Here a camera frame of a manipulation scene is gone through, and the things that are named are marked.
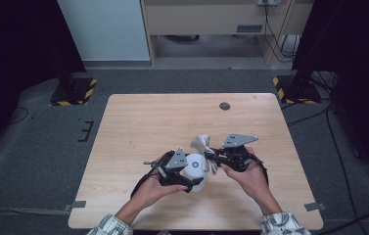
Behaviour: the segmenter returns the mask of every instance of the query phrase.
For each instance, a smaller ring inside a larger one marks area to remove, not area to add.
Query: floor
[[[86,106],[49,107],[48,98],[57,80],[46,81],[23,93],[20,106],[27,111],[16,109],[12,117],[16,124],[10,125],[0,139],[0,208],[5,208],[0,211],[0,234],[84,234],[84,231],[68,228],[68,213],[62,211],[62,205],[75,198],[96,136],[95,129],[91,140],[80,144],[77,140],[83,133],[78,130],[90,119],[99,125],[110,92],[276,93],[269,79],[281,72],[295,74],[290,60],[294,48],[298,48],[299,38],[294,35],[288,37],[284,46],[283,54],[289,57],[277,52],[283,62],[275,61],[270,66],[264,64],[254,36],[201,35],[199,40],[188,39],[162,37],[154,66],[146,62],[85,62],[89,74],[76,76],[92,74],[100,79],[100,86]],[[190,84],[191,76],[199,76],[201,81]],[[324,78],[330,84],[335,81],[324,71],[313,76]],[[204,81],[219,84],[203,84]],[[329,99],[326,92],[319,91],[323,98]],[[329,234],[369,234],[369,216],[360,224],[353,221],[355,214],[369,214],[369,160],[355,157],[338,117],[326,112],[329,104],[329,100],[317,105],[281,104],[315,200],[328,208],[321,211],[324,228],[313,232],[325,234],[350,222],[350,226]],[[322,115],[307,118],[316,113]],[[35,212],[52,215],[12,211],[17,208],[36,208]],[[137,231],[137,234],[148,233]]]

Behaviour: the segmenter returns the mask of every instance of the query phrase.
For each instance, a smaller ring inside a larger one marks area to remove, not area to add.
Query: right hand
[[[254,154],[254,149],[252,147],[247,147],[246,149],[249,153]],[[257,202],[263,214],[272,214],[282,211],[269,190],[262,169],[255,161],[251,161],[244,172],[235,171],[226,164],[222,164],[221,168],[226,172],[227,176],[236,180],[236,182],[242,186],[246,194]]]

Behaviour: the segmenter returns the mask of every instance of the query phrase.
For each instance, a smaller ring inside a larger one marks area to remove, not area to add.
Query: black cable on floor
[[[293,106],[293,105],[295,105],[296,103],[293,103],[293,104],[289,104],[289,105],[287,105],[287,106],[285,106],[285,107],[282,107],[281,108],[281,110],[285,110],[286,108],[290,108],[291,106]]]
[[[15,124],[15,123],[19,123],[20,121],[24,120],[25,118],[27,118],[28,114],[29,114],[29,111],[28,109],[26,109],[25,107],[21,107],[21,106],[18,106],[17,109],[22,109],[25,111],[25,115],[24,117],[22,117],[21,119],[19,120],[16,120],[16,121],[12,121],[12,122],[8,122],[7,124]]]
[[[330,86],[327,83],[327,81],[325,81],[325,79],[322,78],[322,75],[319,72],[313,72],[312,74],[315,74],[316,76],[318,76],[321,83],[316,81],[315,79],[313,79],[313,77],[311,77],[311,81],[313,81],[315,84],[319,85],[322,89],[324,89],[328,94],[331,95],[333,93],[335,84],[333,84],[333,86]]]
[[[348,176],[346,175],[346,168],[344,166],[343,157],[342,157],[342,155],[340,153],[340,149],[339,149],[339,146],[337,144],[337,140],[336,140],[336,137],[334,135],[333,128],[331,127],[331,123],[330,123],[330,119],[329,119],[329,109],[326,110],[325,117],[326,117],[326,120],[327,120],[328,128],[330,130],[331,138],[333,139],[334,146],[336,147],[337,156],[339,157],[341,168],[343,170],[344,179],[346,181],[346,190],[347,190],[347,193],[348,193],[349,201],[351,202],[352,211],[354,213],[354,217],[358,217],[357,209],[355,208],[354,199],[352,198],[351,190],[350,190],[350,187],[349,187]],[[360,226],[361,230],[363,231],[363,233],[364,234],[367,234],[367,231],[362,226],[362,224],[360,223],[360,221],[357,220],[357,222],[358,222],[358,225]]]
[[[330,104],[327,108],[325,108],[324,110],[322,110],[321,112],[319,112],[319,113],[317,113],[317,114],[315,114],[315,115],[312,115],[312,116],[309,116],[309,117],[303,117],[303,118],[301,118],[301,119],[298,119],[298,120],[295,120],[295,121],[289,122],[289,123],[288,123],[288,127],[291,127],[291,126],[293,126],[293,125],[296,125],[296,124],[298,124],[298,123],[301,123],[301,122],[303,122],[303,121],[305,121],[305,120],[308,120],[308,119],[310,119],[310,118],[315,118],[315,117],[318,117],[318,116],[320,116],[320,115],[324,114],[324,113],[329,109],[329,107],[331,106],[331,104]]]
[[[350,221],[350,222],[348,222],[348,223],[346,223],[344,225],[341,225],[341,226],[332,228],[332,229],[330,229],[328,231],[325,231],[325,232],[322,232],[322,233],[318,233],[317,235],[325,235],[325,234],[330,234],[330,233],[338,232],[338,231],[340,231],[342,229],[345,229],[345,228],[353,225],[354,223],[359,222],[360,220],[365,219],[365,218],[369,218],[369,213],[364,214],[363,216],[360,216],[360,217],[358,217],[356,219],[353,219],[352,221]]]

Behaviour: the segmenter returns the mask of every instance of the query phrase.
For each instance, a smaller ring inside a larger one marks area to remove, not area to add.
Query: hand
[[[160,185],[160,175],[157,170],[136,191],[133,197],[115,215],[117,218],[131,226],[138,213],[156,203],[160,198],[184,191],[186,186],[182,185]]]
[[[249,153],[254,154],[254,149],[252,147],[246,147],[246,149]],[[257,202],[263,214],[272,214],[282,211],[269,190],[262,169],[255,161],[251,161],[244,172],[235,171],[226,164],[222,164],[221,168],[223,168],[227,176],[236,180],[242,186],[246,194]]]

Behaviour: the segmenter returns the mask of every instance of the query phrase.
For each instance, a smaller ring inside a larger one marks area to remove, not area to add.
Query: robotic hand
[[[155,169],[158,170],[158,173],[155,174],[160,175],[160,184],[162,186],[174,184],[187,186],[186,193],[189,193],[194,185],[199,185],[203,181],[203,178],[190,180],[180,174],[180,171],[188,164],[186,155],[181,148],[176,152],[169,151],[165,153],[157,162],[145,162],[144,164],[151,165],[151,170],[139,180],[131,193],[131,198],[141,184],[153,175]]]
[[[262,169],[269,184],[267,169],[263,162],[254,154],[248,152],[245,144],[258,140],[256,136],[230,134],[222,144],[222,149],[213,149],[213,153],[205,152],[205,158],[210,161],[215,161],[218,166],[220,164],[229,165],[238,172],[245,171],[251,161],[255,161]]]

